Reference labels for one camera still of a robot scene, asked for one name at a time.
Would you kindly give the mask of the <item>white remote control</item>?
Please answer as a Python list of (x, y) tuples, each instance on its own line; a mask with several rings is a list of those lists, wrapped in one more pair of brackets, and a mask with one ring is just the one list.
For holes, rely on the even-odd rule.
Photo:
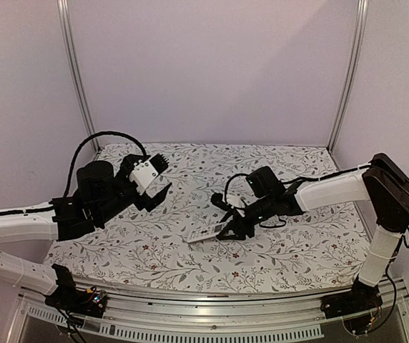
[(186, 243), (202, 242), (207, 239), (215, 238), (227, 225), (227, 222), (220, 222), (208, 227), (199, 227), (189, 232)]

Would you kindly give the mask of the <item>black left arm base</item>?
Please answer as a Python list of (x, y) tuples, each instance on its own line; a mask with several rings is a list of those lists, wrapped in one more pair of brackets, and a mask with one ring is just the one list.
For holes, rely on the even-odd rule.
[(78, 290), (71, 272), (63, 266), (53, 264), (57, 288), (45, 296), (45, 304), (72, 314), (102, 318), (107, 306), (107, 293), (95, 286)]

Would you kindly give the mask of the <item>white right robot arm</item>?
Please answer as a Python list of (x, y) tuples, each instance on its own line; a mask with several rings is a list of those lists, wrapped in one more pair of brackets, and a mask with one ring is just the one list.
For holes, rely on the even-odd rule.
[(255, 235), (255, 227), (277, 217), (294, 217), (321, 207), (364, 202), (372, 204), (376, 230), (366, 260), (345, 297), (353, 312), (373, 300), (374, 288), (409, 229), (409, 178), (386, 154), (376, 154), (368, 164), (323, 177), (278, 179), (268, 166), (245, 175), (256, 201), (244, 204), (227, 192), (214, 193), (211, 202), (225, 211), (226, 225), (218, 238), (244, 240)]

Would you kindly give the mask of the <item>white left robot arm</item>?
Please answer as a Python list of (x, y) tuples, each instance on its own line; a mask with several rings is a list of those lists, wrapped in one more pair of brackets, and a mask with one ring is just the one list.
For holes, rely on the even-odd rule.
[[(162, 154), (129, 154), (118, 171), (108, 161), (93, 161), (77, 170), (77, 190), (70, 197), (48, 203), (0, 212), (0, 244), (28, 240), (69, 241), (102, 229), (133, 205), (151, 212), (166, 198), (168, 188), (153, 197), (150, 184), (165, 172), (168, 161)], [(71, 272), (59, 265), (29, 262), (0, 250), (0, 281), (38, 291), (67, 310), (82, 304)]]

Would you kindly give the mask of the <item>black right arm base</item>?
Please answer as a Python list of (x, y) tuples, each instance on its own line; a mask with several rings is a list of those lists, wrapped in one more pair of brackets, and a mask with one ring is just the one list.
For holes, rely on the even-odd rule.
[(346, 317), (344, 328), (352, 335), (367, 334), (380, 317), (383, 300), (378, 286), (356, 279), (350, 290), (321, 298), (320, 310), (326, 319)]

